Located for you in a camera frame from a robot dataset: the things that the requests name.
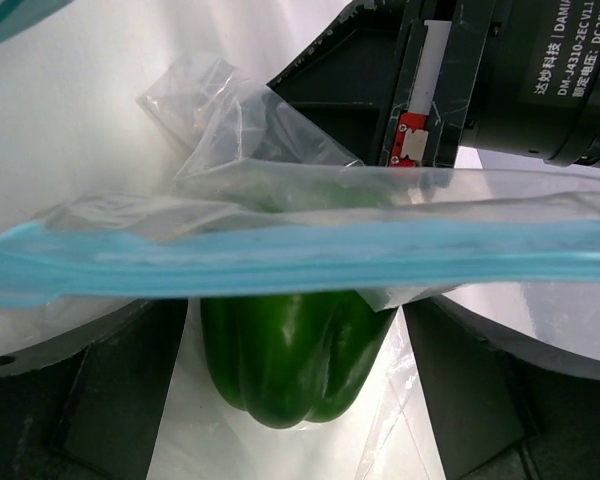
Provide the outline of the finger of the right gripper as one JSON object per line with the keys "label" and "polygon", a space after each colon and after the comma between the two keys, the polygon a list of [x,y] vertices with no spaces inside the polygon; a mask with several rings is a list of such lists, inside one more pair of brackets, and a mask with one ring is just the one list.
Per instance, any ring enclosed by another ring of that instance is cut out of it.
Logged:
{"label": "finger of the right gripper", "polygon": [[352,1],[267,86],[367,165],[396,71],[403,1]]}

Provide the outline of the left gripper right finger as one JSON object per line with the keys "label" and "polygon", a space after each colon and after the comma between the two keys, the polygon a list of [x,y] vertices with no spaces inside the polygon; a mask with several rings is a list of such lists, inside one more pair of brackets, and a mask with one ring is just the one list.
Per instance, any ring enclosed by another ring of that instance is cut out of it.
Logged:
{"label": "left gripper right finger", "polygon": [[403,307],[449,479],[600,479],[600,360],[436,296]]}

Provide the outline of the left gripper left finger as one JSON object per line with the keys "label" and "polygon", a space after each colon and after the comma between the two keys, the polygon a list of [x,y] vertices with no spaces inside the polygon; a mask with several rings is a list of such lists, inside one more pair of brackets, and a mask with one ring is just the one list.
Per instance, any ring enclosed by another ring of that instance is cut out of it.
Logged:
{"label": "left gripper left finger", "polygon": [[144,479],[185,300],[134,301],[0,355],[0,479]]}

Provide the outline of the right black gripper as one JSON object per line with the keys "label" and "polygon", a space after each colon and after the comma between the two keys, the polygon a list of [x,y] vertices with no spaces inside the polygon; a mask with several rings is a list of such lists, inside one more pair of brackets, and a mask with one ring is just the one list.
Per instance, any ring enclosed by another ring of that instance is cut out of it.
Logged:
{"label": "right black gripper", "polygon": [[600,1],[393,1],[379,162],[454,165],[462,146],[600,168]]}

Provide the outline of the green fake bell pepper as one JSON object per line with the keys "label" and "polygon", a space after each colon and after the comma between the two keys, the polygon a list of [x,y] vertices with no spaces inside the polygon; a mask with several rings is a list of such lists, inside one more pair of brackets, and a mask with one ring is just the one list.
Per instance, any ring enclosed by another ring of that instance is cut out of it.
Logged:
{"label": "green fake bell pepper", "polygon": [[203,298],[206,366],[220,396],[267,427],[331,422],[357,399],[396,313],[354,290]]}

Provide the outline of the clear zip top bag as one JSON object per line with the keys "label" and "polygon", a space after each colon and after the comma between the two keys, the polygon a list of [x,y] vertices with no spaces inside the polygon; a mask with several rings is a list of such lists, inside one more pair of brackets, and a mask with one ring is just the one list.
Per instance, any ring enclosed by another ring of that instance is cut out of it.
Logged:
{"label": "clear zip top bag", "polygon": [[0,355],[44,346],[133,294],[190,306],[153,479],[420,479],[399,459],[417,370],[392,324],[363,397],[278,430],[211,389],[198,300],[351,288],[375,311],[469,283],[570,291],[600,283],[600,178],[363,166],[288,103],[210,56],[171,66],[143,97],[190,154],[160,191],[88,192],[0,235],[17,282],[0,297]]}

